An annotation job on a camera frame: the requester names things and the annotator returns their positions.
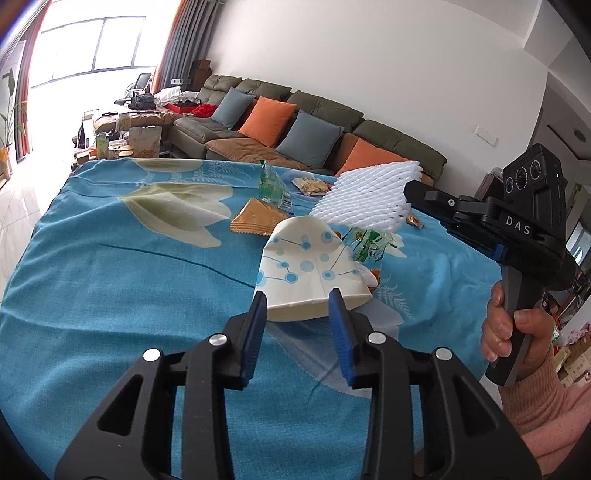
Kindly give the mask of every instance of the gray-blue pillow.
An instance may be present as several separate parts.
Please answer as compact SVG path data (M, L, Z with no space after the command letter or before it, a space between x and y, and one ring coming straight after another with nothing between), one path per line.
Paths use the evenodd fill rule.
M277 151L281 155L308 165L312 170L322 168L330 151L345 129L330 124L302 110Z
M254 99L254 95L247 95L232 87L223 98L222 103L216 108L212 120L228 129L232 129Z

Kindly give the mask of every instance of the green plastic wrapper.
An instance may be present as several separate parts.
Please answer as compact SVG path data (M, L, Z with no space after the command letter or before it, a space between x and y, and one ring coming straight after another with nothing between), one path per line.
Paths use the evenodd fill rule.
M265 160L261 160L261 181L259 182L259 198L266 203L276 206L287 213L291 210L291 195L287 191L283 180Z

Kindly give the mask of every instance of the metal screw head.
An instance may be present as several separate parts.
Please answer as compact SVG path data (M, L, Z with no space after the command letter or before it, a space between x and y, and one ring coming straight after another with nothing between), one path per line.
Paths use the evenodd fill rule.
M158 350L157 348L149 348L144 352L142 356L144 357L144 360L146 360L147 362L153 362L160 358L160 350Z
M225 336L223 333L216 333L215 335L209 337L209 343L211 343L213 346L223 345L227 341L228 337Z
M381 345L386 341L386 336L382 332L372 332L368 335L369 343Z
M439 360L451 360L453 357L453 353L450 349L447 348L438 348L437 350L435 350L435 356L439 359Z

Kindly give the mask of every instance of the sofa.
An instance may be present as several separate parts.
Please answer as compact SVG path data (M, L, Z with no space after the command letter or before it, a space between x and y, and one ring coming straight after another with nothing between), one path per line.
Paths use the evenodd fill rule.
M300 90L291 93L291 88L282 85L260 80L242 80L240 77L212 75L199 92L199 99L202 103L218 105L232 87L240 92L254 95L256 98L263 96L295 104L295 113L285 127L278 144L289 133L298 111L304 111L342 127L343 135L335 143L324 166L321 169L311 170L307 165L281 155L275 148L266 147L257 140L238 132L252 112L257 101L255 98L243 118L232 129L227 129L210 118L186 117L176 120L169 139L189 157L246 163L267 160L276 166L334 175L343 167L359 139L363 139L379 149L409 160L417 160L423 168L423 181L428 184L433 184L441 177L447 163L446 158L435 149L394 128L365 119L363 112Z
M285 100L291 93L290 87L276 85L274 83L260 80L246 79L241 77L230 77L225 75L211 75L199 91L197 96L201 103L219 105L230 88L249 95L264 96L273 100ZM252 108L245 113L245 117L252 111ZM236 124L230 130L220 125L211 118L195 118L186 116L174 122L168 139L190 158L205 158L207 149L205 144L211 140L221 138L244 138L238 133L243 121Z

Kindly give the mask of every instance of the white foam net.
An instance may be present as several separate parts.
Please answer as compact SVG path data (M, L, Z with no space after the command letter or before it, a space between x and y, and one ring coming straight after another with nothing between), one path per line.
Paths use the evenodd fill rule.
M395 232L411 208L404 186L420 180L422 171L417 161L405 161L344 172L310 215L328 224Z

